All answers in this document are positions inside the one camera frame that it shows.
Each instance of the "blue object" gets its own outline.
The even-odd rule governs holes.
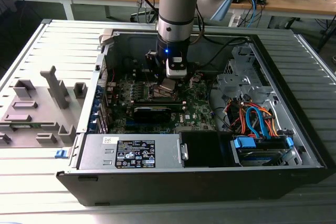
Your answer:
[[[58,150],[55,154],[55,158],[68,158],[68,152],[66,150]]]
[[[210,20],[221,21],[227,14],[232,1],[233,0],[224,0]]]
[[[256,142],[253,137],[240,136],[234,140],[236,148],[255,148]]]
[[[246,111],[246,124],[247,124],[247,127],[249,127],[249,129],[257,136],[257,137],[260,137],[258,132],[252,127],[251,123],[250,123],[250,112],[251,110],[255,110],[257,112],[257,115],[259,117],[259,122],[260,122],[260,128],[261,128],[261,132],[263,134],[263,136],[266,138],[266,139],[270,139],[271,136],[268,134],[268,131],[267,131],[267,128],[265,127],[264,125],[264,118],[262,116],[262,113],[261,111],[256,108],[256,107],[249,107],[248,110]]]
[[[250,20],[250,23],[247,25],[247,27],[250,27],[250,25],[252,24],[252,22],[254,20],[254,17],[255,17],[256,9],[257,9],[257,5],[256,5],[256,2],[254,0],[252,0],[252,4],[253,4],[252,18]]]
[[[287,144],[289,146],[289,148],[293,148],[294,146],[294,142],[293,139],[291,137],[286,138]]]

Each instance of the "electronic equipment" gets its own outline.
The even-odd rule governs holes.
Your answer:
[[[220,30],[226,32],[212,36],[216,41],[234,36],[230,29]],[[248,29],[239,31],[247,40],[226,48],[226,60],[204,69],[197,61],[211,58],[220,45],[215,50],[202,40],[202,52],[190,47],[188,53],[195,71],[188,79],[169,80],[158,78],[147,61],[155,52],[143,56],[146,46],[155,45],[155,34],[113,31],[117,36],[111,36],[96,62],[98,76],[105,69],[99,68],[104,57],[114,62],[107,86],[99,86],[106,90],[101,104],[110,120],[108,132],[99,134],[103,124],[92,127],[88,111],[95,109],[87,106],[99,102],[87,95],[70,165],[57,173],[82,204],[279,198],[333,173],[334,161],[310,123],[316,122],[291,92],[291,83],[301,77],[282,76],[290,73],[282,69],[286,57],[271,57],[267,40],[261,42]],[[132,48],[131,55],[126,48]],[[305,84],[294,87],[301,90]],[[145,188],[150,190],[143,197]]]
[[[220,19],[231,2],[160,0],[157,32],[71,27],[66,64],[6,77],[0,147],[72,146],[56,178],[86,206],[275,199],[327,178],[335,75],[291,31],[194,29],[196,4]],[[57,68],[77,56],[91,65],[68,82]]]

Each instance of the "metal workbench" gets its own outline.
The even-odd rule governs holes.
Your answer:
[[[100,53],[103,28],[141,24],[53,20],[41,24],[0,81],[0,116],[11,103],[15,79],[29,76],[44,85],[39,73],[55,65],[57,77],[72,87],[90,84]],[[258,34],[275,64],[336,160],[336,82],[333,73],[298,35],[289,30],[220,28],[232,34]],[[209,27],[208,32],[219,32]],[[227,201],[206,204],[85,207],[55,178],[68,164],[54,159],[56,148],[0,149],[0,221],[19,223],[336,223],[336,176],[295,189],[279,200]]]

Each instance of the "warning label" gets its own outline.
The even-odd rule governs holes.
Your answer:
[[[118,141],[115,166],[155,168],[155,140]]]

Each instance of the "table leg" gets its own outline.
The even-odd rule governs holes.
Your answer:
[[[229,27],[237,27],[242,14],[244,14],[244,9],[233,9],[233,13],[229,22]]]
[[[71,0],[62,0],[61,3],[63,4],[65,15],[67,15],[67,20],[75,20],[71,8]]]
[[[110,18],[111,17],[110,6],[105,5],[104,7],[105,7],[105,17]]]
[[[333,28],[330,32],[328,32],[324,37],[320,40],[319,45],[317,47],[317,52],[320,52],[323,46],[328,42],[331,36],[336,34],[336,27]]]

